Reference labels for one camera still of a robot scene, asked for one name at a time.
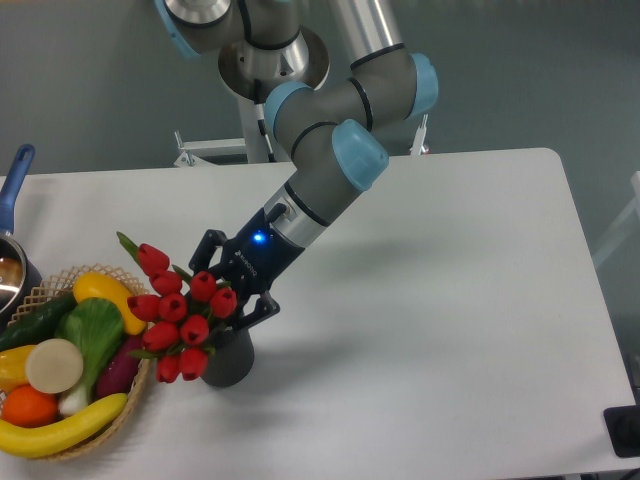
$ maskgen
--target orange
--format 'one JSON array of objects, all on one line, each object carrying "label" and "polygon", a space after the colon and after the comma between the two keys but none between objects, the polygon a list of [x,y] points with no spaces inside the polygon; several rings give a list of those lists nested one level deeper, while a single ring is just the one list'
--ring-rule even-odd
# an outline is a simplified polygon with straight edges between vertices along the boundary
[{"label": "orange", "polygon": [[55,422],[57,417],[56,396],[39,392],[31,385],[10,392],[2,405],[2,419],[18,427],[43,427]]}]

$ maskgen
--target purple eggplant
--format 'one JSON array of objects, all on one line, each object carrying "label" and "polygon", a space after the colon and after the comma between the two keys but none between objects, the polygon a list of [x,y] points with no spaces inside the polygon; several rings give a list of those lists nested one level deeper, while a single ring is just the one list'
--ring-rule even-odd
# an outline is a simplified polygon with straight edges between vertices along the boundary
[{"label": "purple eggplant", "polygon": [[107,368],[100,374],[96,383],[96,400],[113,393],[129,393],[140,363],[140,359],[132,357],[129,352],[139,348],[142,348],[142,335],[126,338]]}]

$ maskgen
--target lettuce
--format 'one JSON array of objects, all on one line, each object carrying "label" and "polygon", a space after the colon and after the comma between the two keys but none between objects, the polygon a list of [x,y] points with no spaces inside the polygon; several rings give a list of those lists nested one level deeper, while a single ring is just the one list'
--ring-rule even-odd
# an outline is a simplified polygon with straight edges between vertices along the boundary
[{"label": "lettuce", "polygon": [[82,377],[60,398],[58,409],[63,416],[73,415],[91,403],[96,381],[120,347],[123,333],[120,310],[103,298],[80,302],[61,320],[56,337],[78,347],[84,361]]}]

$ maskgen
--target wicker basket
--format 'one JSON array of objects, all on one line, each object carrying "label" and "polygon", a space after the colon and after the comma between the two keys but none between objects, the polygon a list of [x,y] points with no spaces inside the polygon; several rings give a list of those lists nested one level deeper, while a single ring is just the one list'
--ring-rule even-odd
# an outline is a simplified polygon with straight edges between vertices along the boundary
[{"label": "wicker basket", "polygon": [[[19,322],[24,315],[33,311],[38,306],[42,305],[48,300],[51,300],[60,293],[70,291],[75,280],[83,273],[90,271],[104,273],[119,280],[129,289],[129,291],[133,295],[142,295],[144,293],[149,293],[137,278],[125,272],[121,268],[103,266],[99,264],[92,266],[85,265],[82,267],[73,267],[70,270],[63,270],[58,275],[52,275],[49,279],[43,280],[39,287],[33,288],[33,290],[31,290],[31,295],[25,297],[22,305],[18,307],[16,313],[14,313],[11,317],[10,323]],[[141,393],[147,377],[149,376],[150,370],[151,362],[149,360],[141,360],[138,366],[138,374],[136,375],[131,386],[131,390],[129,391],[129,398],[127,399],[127,404],[124,407],[124,410],[108,427],[106,427],[106,429],[101,430],[98,434],[85,440],[84,442],[74,445],[71,448],[53,455],[39,457],[37,458],[37,460],[63,461],[69,460],[71,458],[76,458],[80,455],[84,455],[85,453],[92,451],[94,448],[102,445],[106,440],[111,438],[124,424],[129,415],[131,415],[134,407],[140,400]],[[2,403],[4,402],[5,398],[6,394],[0,390],[0,408],[2,407]]]}]

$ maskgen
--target yellow bell pepper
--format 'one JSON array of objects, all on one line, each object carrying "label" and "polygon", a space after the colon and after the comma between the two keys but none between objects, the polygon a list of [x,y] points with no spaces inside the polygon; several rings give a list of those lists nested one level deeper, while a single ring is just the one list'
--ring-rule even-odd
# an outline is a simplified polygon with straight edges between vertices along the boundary
[{"label": "yellow bell pepper", "polygon": [[24,365],[35,345],[12,348],[0,352],[0,390],[9,393],[20,385],[29,383]]},{"label": "yellow bell pepper", "polygon": [[37,428],[16,427],[0,420],[0,450],[25,458],[53,455],[99,432],[120,415],[126,403],[126,393],[114,393],[71,417]]},{"label": "yellow bell pepper", "polygon": [[113,302],[124,320],[124,331],[128,335],[138,335],[146,323],[131,313],[127,298],[131,292],[122,283],[113,277],[99,272],[87,272],[78,277],[73,284],[73,296],[80,303],[87,298],[104,298]]}]

